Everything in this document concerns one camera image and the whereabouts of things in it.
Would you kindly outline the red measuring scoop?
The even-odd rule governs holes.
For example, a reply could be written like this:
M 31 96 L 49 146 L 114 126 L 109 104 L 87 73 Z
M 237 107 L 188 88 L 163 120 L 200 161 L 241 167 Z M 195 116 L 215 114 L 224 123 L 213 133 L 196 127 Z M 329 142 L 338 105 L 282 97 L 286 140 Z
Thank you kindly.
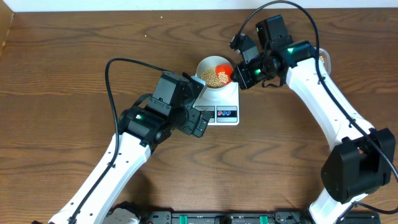
M 216 76 L 223 86 L 232 82 L 232 73 L 233 68 L 230 64 L 224 63 L 216 66 Z

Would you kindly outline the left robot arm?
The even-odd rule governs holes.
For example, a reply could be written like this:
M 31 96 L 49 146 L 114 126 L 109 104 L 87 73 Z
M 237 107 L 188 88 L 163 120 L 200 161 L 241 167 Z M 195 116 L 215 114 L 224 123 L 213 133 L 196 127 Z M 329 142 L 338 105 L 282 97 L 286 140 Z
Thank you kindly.
M 209 112 L 198 111 L 189 105 L 181 107 L 180 112 L 171 117 L 163 118 L 134 103 L 121 116 L 119 128 L 99 163 L 49 223 L 139 223 L 141 219 L 134 212 L 112 207 L 122 189 L 174 129 L 200 138 L 209 119 Z

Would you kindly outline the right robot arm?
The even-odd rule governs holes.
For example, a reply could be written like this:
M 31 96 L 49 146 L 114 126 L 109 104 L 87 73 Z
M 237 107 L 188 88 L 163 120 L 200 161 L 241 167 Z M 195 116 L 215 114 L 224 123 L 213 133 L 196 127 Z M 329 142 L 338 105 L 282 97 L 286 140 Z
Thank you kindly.
M 333 83 L 318 47 L 296 42 L 282 16 L 256 24 L 259 40 L 238 32 L 230 47 L 241 54 L 231 79 L 246 90 L 279 77 L 305 103 L 330 147 L 321 169 L 323 190 L 301 218 L 302 223 L 341 223 L 354 207 L 397 175 L 396 140 L 389 129 L 376 129 Z

